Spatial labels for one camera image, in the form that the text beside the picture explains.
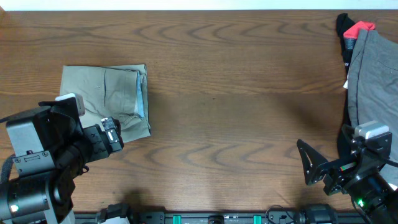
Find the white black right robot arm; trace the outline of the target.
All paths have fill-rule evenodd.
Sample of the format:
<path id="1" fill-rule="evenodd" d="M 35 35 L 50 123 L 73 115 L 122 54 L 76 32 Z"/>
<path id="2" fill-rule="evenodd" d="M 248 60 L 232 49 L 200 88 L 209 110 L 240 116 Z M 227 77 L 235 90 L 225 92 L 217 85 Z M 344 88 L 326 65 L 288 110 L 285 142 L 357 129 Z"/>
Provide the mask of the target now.
<path id="1" fill-rule="evenodd" d="M 355 128 L 345 124 L 342 132 L 351 152 L 334 161 L 328 161 L 305 141 L 297 141 L 305 183 L 313 185 L 322 181 L 328 196 L 348 194 L 367 223 L 397 223 L 397 190 L 380 174 L 386 164 L 397 167 L 389 159 L 392 145 L 389 127 L 370 121 Z"/>

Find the khaki green shorts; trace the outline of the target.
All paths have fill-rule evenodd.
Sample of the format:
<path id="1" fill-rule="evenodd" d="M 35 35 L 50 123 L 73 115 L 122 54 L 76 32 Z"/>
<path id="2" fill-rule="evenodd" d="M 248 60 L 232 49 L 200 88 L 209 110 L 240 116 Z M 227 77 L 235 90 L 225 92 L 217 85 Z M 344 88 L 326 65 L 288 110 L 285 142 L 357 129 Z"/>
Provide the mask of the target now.
<path id="1" fill-rule="evenodd" d="M 124 142 L 150 136 L 147 68 L 144 64 L 111 67 L 64 66 L 60 94 L 83 97 L 84 128 L 112 117 L 121 124 Z"/>

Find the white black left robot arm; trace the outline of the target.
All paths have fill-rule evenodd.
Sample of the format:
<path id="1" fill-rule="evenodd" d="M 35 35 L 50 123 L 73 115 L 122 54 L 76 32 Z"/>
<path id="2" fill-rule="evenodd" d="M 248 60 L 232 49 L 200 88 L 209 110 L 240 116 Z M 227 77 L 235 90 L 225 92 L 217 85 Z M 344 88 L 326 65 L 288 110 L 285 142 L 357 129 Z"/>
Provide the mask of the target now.
<path id="1" fill-rule="evenodd" d="M 3 223 L 74 223 L 74 179 L 87 164 L 121 151 L 120 122 L 112 117 L 84 128 L 77 97 L 42 101 L 2 119 L 14 154 L 1 169 Z"/>

